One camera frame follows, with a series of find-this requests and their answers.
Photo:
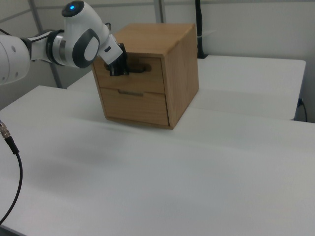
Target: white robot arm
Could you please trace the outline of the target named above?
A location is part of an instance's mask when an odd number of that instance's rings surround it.
[[[64,30],[51,30],[32,38],[0,35],[0,85],[27,75],[30,61],[85,68],[97,55],[109,65],[110,75],[128,74],[126,51],[98,14],[83,1],[62,10]]]

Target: drawer front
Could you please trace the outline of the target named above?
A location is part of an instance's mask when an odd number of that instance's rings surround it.
[[[168,125],[165,94],[101,88],[106,116]]]
[[[138,92],[165,93],[161,60],[159,58],[139,58],[128,55],[127,64],[131,69],[145,68],[144,72],[122,76],[110,76],[104,66],[104,61],[97,58],[94,61],[98,84],[100,88],[123,89]]]

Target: table surface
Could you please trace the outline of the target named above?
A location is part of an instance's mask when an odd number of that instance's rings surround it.
[[[37,87],[0,111],[27,236],[312,236],[315,125],[189,107],[174,130],[104,118],[98,94]],[[0,142],[0,215],[18,183]]]
[[[207,56],[198,59],[199,92],[190,107],[294,119],[305,61]],[[97,93],[90,72],[68,87]]]

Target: wooden box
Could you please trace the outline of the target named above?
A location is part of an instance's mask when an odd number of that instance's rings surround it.
[[[130,68],[142,73],[110,76],[97,58],[93,73],[108,120],[173,129],[196,95],[194,24],[130,24],[115,34]]]

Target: white wall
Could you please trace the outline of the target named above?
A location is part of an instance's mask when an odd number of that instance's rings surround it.
[[[98,13],[104,23],[112,24],[112,33],[129,23],[155,23],[153,0],[86,0]],[[44,29],[64,29],[62,8],[69,0],[36,0],[35,5]],[[91,70],[57,66],[57,71],[64,88]]]
[[[165,1],[168,23],[195,22],[194,4]],[[315,2],[202,4],[204,51],[212,55],[301,59],[301,97],[315,122]],[[302,108],[298,119],[304,120]]]
[[[28,1],[0,0],[0,6],[1,29],[17,37],[30,37],[38,33]],[[38,85],[56,86],[49,64],[41,61],[31,63],[25,78],[0,86],[0,110]]]

